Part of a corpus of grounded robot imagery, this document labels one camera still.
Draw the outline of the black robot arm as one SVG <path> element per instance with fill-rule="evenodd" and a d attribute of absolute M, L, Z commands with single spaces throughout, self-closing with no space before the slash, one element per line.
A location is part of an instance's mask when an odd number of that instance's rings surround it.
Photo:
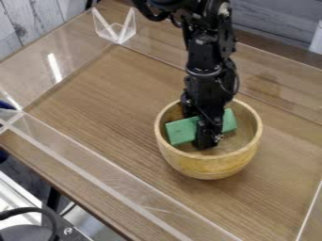
<path fill-rule="evenodd" d="M 225 135 L 226 105 L 241 83 L 230 58 L 237 51 L 230 0 L 132 0 L 132 3 L 146 19 L 168 20 L 183 31 L 187 51 L 183 115 L 199 118 L 195 148 L 213 148 Z"/>

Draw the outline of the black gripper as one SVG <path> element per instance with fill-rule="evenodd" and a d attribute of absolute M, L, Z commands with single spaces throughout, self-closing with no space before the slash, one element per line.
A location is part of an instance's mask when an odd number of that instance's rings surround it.
<path fill-rule="evenodd" d="M 192 145 L 198 150 L 217 147 L 223 139 L 225 106 L 239 90 L 239 75 L 234 65 L 217 66 L 213 70 L 187 67 L 180 97 L 183 116 L 201 116 Z"/>

